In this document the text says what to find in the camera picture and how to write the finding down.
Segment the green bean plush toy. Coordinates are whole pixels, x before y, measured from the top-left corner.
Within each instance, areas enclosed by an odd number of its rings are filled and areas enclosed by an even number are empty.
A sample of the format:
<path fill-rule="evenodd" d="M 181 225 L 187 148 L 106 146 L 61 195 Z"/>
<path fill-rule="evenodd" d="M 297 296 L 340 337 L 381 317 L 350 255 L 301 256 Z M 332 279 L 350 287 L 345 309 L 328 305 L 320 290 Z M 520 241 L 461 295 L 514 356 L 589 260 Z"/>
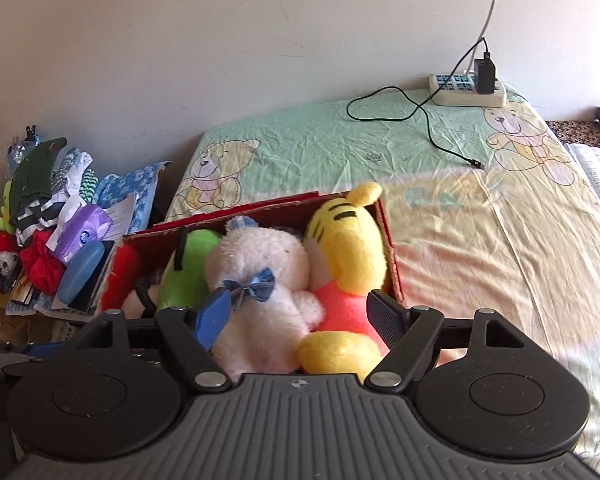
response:
<path fill-rule="evenodd" d="M 204 262 L 211 249 L 219 244 L 221 235 L 200 229 L 178 230 L 178 244 L 169 260 L 158 291 L 158 309 L 195 307 L 209 295 L 204 277 Z"/>

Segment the white plush bear blue bow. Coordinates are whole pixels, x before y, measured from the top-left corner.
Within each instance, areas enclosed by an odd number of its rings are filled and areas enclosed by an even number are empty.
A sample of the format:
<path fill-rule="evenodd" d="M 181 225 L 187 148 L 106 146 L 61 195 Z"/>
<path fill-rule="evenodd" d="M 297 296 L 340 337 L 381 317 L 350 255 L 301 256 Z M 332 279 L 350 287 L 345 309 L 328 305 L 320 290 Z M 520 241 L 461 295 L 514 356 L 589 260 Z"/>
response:
<path fill-rule="evenodd" d="M 231 218 L 208 253 L 204 277 L 230 293 L 232 312 L 212 356 L 238 382 L 245 374 L 289 374 L 300 367 L 302 340 L 324 309 L 309 291 L 310 259 L 298 236 Z"/>

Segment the red cardboard box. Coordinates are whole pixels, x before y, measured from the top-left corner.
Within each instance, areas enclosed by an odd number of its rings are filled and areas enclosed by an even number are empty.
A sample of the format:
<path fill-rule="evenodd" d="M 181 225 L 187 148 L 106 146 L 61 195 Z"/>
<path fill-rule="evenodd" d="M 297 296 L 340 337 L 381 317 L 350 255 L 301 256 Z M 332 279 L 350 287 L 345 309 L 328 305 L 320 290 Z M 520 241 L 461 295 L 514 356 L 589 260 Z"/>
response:
<path fill-rule="evenodd" d="M 139 278 L 150 278 L 164 270 L 178 246 L 178 230 L 181 228 L 189 231 L 207 229 L 224 234 L 228 220 L 236 216 L 248 216 L 266 228 L 289 228 L 304 233 L 318 208 L 333 198 L 345 195 L 343 192 L 321 194 L 313 191 L 284 196 L 233 208 L 201 212 L 125 235 L 111 251 L 104 271 L 104 281 L 95 299 L 97 311 L 102 313 L 109 309 L 121 308 Z"/>

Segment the yellow tiger plush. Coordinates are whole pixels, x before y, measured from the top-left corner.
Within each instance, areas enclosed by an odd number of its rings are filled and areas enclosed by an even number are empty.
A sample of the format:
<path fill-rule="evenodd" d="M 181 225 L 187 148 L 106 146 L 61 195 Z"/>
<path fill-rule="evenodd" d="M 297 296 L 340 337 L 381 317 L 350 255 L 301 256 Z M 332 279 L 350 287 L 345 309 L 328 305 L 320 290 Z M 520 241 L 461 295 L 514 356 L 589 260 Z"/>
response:
<path fill-rule="evenodd" d="M 314 212 L 304 236 L 310 257 L 309 290 L 323 307 L 321 322 L 298 355 L 309 374 L 355 374 L 365 379 L 388 353 L 367 317 L 367 295 L 384 284 L 384 240 L 367 210 L 382 188 L 363 183 Z"/>

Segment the blue glasses case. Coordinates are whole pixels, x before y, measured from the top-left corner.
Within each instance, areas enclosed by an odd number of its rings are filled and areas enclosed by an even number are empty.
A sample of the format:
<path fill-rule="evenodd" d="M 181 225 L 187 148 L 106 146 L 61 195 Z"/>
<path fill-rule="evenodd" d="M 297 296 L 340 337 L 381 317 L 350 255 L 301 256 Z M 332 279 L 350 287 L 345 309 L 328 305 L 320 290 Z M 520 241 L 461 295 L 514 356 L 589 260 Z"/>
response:
<path fill-rule="evenodd" d="M 62 304 L 71 304 L 91 278 L 105 252 L 101 240 L 93 240 L 82 247 L 71 259 L 60 280 L 57 298 Z"/>

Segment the red cloth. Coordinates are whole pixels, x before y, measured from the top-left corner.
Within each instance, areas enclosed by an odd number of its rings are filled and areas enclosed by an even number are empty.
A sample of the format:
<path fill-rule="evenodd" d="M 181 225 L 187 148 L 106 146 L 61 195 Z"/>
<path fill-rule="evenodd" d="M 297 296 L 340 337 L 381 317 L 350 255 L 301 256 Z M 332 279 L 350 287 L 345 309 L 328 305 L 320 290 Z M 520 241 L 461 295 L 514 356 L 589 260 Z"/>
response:
<path fill-rule="evenodd" d="M 35 231 L 19 257 L 29 282 L 42 294 L 54 296 L 66 267 L 46 246 L 49 238 L 50 231 Z"/>

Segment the cartoon bear bed sheet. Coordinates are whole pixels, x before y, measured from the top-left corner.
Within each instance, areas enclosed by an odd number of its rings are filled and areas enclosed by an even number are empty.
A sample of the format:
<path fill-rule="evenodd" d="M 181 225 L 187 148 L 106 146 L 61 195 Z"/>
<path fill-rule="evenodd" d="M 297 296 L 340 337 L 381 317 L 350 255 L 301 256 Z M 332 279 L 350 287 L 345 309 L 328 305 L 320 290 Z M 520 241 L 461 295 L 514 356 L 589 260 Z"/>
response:
<path fill-rule="evenodd" d="M 600 473 L 600 201 L 520 96 L 415 112 L 423 99 L 387 91 L 212 129 L 166 216 L 380 183 L 402 302 L 499 310 L 562 362 L 588 389 L 577 452 Z"/>

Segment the purple tissue pack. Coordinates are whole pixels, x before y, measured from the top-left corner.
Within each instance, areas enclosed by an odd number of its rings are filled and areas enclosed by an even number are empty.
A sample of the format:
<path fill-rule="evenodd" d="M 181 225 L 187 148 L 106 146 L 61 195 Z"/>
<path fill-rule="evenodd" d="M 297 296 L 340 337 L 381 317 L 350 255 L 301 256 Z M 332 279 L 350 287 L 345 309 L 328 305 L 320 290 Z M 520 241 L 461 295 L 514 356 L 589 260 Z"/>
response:
<path fill-rule="evenodd" d="M 109 214 L 95 204 L 79 208 L 62 229 L 52 253 L 68 266 L 73 257 L 88 243 L 102 240 L 112 225 Z"/>

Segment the blue floral cloth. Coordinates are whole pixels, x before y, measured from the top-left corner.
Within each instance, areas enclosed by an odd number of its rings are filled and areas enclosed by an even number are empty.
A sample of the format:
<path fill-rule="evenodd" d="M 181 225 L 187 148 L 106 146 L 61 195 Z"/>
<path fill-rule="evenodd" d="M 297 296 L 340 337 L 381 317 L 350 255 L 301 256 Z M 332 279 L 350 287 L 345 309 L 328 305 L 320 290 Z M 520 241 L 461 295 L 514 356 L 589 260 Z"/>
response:
<path fill-rule="evenodd" d="M 66 320 L 84 318 L 112 244 L 148 226 L 165 166 L 157 162 L 122 177 L 110 174 L 97 183 L 88 202 L 80 194 L 68 197 L 44 244 L 43 269 L 59 275 L 50 280 L 50 292 L 36 298 L 35 312 Z"/>

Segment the green striped clothes pile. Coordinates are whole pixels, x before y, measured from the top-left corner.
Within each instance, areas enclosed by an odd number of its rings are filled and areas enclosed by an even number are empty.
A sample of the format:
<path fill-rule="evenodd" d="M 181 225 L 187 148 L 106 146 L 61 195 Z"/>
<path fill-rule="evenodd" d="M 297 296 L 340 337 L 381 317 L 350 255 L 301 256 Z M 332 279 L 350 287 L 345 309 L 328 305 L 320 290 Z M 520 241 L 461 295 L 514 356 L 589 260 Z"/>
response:
<path fill-rule="evenodd" d="M 12 234 L 19 248 L 35 232 L 55 229 L 61 209 L 69 200 L 91 203 L 98 179 L 93 157 L 67 140 L 23 142 L 9 149 L 12 172 L 3 191 L 0 230 Z"/>

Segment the white power strip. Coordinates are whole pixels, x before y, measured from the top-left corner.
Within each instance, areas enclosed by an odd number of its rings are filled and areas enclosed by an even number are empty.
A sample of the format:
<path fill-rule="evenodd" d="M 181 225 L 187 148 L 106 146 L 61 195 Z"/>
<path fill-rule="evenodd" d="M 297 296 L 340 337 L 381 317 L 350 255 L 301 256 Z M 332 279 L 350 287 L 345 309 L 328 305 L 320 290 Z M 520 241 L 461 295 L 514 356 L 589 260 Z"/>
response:
<path fill-rule="evenodd" d="M 429 92 L 439 106 L 502 107 L 507 102 L 504 84 L 495 79 L 493 93 L 478 93 L 476 77 L 468 75 L 431 74 Z"/>

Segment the black charger adapter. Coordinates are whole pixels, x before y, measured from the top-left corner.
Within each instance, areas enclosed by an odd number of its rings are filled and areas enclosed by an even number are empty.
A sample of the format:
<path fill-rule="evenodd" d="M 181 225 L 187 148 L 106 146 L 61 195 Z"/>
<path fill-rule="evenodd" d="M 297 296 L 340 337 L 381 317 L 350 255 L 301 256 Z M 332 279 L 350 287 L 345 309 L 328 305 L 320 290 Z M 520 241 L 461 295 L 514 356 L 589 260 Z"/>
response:
<path fill-rule="evenodd" d="M 496 68 L 489 51 L 484 51 L 481 58 L 474 59 L 475 89 L 478 94 L 495 92 Z"/>

